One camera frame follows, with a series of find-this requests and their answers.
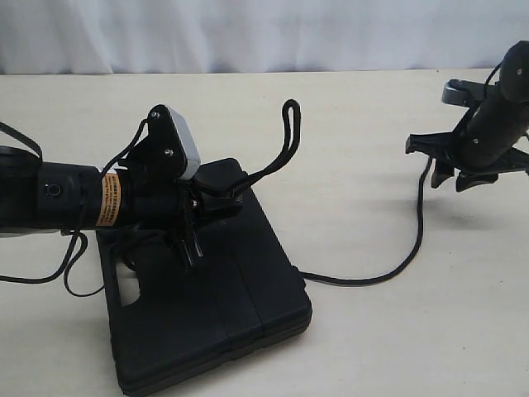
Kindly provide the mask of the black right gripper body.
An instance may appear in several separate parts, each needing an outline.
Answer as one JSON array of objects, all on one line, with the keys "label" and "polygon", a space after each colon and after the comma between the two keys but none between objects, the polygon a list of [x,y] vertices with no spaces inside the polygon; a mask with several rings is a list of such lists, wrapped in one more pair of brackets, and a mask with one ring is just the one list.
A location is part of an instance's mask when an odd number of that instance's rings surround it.
[{"label": "black right gripper body", "polygon": [[528,131],[527,124],[473,124],[450,133],[450,157],[467,169],[483,169],[497,162]]}]

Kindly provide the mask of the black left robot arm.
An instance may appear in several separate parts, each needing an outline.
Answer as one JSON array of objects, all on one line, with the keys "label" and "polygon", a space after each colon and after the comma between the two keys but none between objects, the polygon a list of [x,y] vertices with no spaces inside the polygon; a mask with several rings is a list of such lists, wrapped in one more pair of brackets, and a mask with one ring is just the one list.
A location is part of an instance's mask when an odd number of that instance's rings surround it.
[{"label": "black left robot arm", "polygon": [[241,198],[214,197],[199,191],[195,179],[177,179],[168,159],[144,142],[118,164],[101,176],[95,166],[44,162],[2,146],[1,235],[80,227],[106,231],[125,248],[152,237],[172,246],[243,209]]}]

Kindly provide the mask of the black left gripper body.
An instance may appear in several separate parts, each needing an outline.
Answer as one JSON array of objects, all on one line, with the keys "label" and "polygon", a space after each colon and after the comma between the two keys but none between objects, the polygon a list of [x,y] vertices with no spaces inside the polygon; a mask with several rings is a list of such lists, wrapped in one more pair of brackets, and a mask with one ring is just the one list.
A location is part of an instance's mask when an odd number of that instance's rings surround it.
[{"label": "black left gripper body", "polygon": [[120,169],[117,175],[121,184],[119,228],[183,233],[191,208],[189,182],[142,179],[145,174],[129,169]]}]

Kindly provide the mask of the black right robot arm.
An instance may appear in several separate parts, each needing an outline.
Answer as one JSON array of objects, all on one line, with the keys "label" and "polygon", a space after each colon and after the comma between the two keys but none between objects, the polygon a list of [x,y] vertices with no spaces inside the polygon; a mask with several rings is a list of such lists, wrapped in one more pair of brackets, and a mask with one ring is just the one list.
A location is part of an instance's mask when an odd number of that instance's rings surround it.
[{"label": "black right robot arm", "polygon": [[456,177],[458,192],[495,183],[501,174],[528,171],[528,154],[515,144],[528,133],[528,42],[508,49],[483,83],[450,79],[441,101],[466,112],[449,132],[412,134],[405,152],[420,152],[435,162],[431,187]]}]

